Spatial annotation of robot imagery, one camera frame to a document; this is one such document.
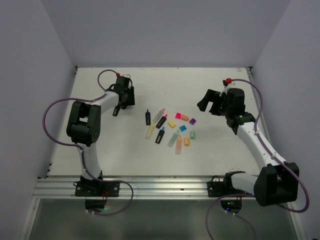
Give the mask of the purple cap black highlighter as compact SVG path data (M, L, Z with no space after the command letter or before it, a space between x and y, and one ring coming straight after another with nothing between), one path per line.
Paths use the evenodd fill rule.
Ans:
M150 113L150 111L148 109L145 112L145 124L147 126L151 125L151 113Z

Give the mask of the peach cap clear highlighter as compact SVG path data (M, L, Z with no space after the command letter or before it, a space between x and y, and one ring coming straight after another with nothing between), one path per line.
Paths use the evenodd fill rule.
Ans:
M157 122L161 119L161 117L163 116L164 112L165 112L165 109L164 109L164 108L161 109L161 110L155 115L155 117L153 118L152 122L153 122L153 123L157 123Z

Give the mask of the pastel green cap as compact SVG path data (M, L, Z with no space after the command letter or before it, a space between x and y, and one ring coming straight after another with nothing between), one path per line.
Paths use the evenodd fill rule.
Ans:
M194 132L193 130L190 131L189 137L190 137L190 139L192 139L192 140L195 140L195 139L196 139L196 134L195 134L195 132Z

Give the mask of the blue cap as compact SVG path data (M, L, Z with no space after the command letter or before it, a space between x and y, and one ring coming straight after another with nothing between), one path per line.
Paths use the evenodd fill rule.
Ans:
M179 130L180 130L181 132L185 131L186 129L187 129L187 127L186 127L185 125L181 125L181 126L179 127Z

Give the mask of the pink cap black highlighter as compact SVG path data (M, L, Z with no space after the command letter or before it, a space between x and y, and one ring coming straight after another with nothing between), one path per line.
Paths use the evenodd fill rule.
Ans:
M167 120L167 114L165 114L165 115L163 115L161 118L160 118L160 120L158 121L158 123L156 124L156 128L157 129L160 129L162 126L163 126L163 124L166 122L166 120Z

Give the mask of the pastel yellow highlighter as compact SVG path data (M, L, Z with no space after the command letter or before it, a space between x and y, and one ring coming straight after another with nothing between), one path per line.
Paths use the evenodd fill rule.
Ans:
M146 140L149 140L149 139L151 138L151 135L152 135L152 133L153 133L154 128L155 128L155 124L152 123L152 124L149 126L148 131L147 131L147 133L146 133L146 135L145 135L145 139L146 139Z

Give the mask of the pastel orange cap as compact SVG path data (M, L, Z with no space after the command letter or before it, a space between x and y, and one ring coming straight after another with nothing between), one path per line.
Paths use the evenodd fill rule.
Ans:
M185 146L189 146L189 145L190 145L190 138L189 138L189 137L185 137L185 138L183 139L183 144L184 144Z

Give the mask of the pastel yellow cap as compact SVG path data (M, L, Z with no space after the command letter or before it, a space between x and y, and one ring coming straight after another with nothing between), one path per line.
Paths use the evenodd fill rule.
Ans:
M175 127L176 127L176 124L175 124L172 120L168 121L168 125L169 125L171 128L175 128Z

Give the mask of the blue black highlighter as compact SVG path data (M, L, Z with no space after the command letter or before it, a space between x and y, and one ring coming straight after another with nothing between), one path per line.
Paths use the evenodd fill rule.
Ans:
M157 135L157 137L156 137L156 139L155 139L155 143L156 143L156 144L160 144L160 143L161 143L164 134L165 134L165 128L162 127L162 128L159 130L158 135Z

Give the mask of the pastel orange highlighter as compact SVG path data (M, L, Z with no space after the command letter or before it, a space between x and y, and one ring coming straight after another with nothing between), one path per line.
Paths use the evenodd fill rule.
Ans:
M179 155L182 149L182 137L179 135L176 139L175 154Z

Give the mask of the pastel green highlighter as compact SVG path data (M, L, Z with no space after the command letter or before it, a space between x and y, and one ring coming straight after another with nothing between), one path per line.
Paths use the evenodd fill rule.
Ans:
M169 142L168 142L168 144L167 144L167 146L168 146L169 148L173 147L173 145L176 143L179 135L180 135L180 131L179 131L179 130L177 130L177 131L172 135L172 137L170 138L170 140L169 140Z

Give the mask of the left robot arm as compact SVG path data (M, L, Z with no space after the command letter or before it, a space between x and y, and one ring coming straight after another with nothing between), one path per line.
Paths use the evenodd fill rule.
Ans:
M106 111L113 109L116 117L121 109L135 105L132 80L118 76L114 84L94 100L76 100L71 106L66 134L78 148L82 173L80 182L92 196L103 193L102 169L99 166L97 146L101 134L101 118Z

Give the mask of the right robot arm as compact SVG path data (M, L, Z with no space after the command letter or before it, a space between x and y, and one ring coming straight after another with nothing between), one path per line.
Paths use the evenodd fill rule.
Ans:
M265 136L256 126L255 117L246 111L245 93L239 88L226 92L208 89L203 99L197 103L204 112L212 103L209 112L223 116L233 133L246 145L255 159L260 172L251 175L244 171L232 171L223 178L223 192L227 196L247 193L255 196L260 206L270 206L293 202L298 196L299 167L277 156Z

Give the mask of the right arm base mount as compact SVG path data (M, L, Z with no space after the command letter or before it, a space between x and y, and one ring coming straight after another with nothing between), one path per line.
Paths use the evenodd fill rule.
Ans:
M235 189L232 186L231 176L235 174L242 174L244 171L232 171L225 174L224 177L214 175L207 184L207 193L209 198L218 198L232 194L249 194L246 191ZM237 196L236 200L221 200L220 204L222 208L233 214L237 214L242 209L242 198Z

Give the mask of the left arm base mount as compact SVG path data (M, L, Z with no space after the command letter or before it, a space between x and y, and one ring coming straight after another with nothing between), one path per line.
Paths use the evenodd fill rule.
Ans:
M116 198L119 196L120 183L119 182L74 182L76 197L98 197L98 199L86 199L84 204L86 210L100 212L107 205L108 197Z

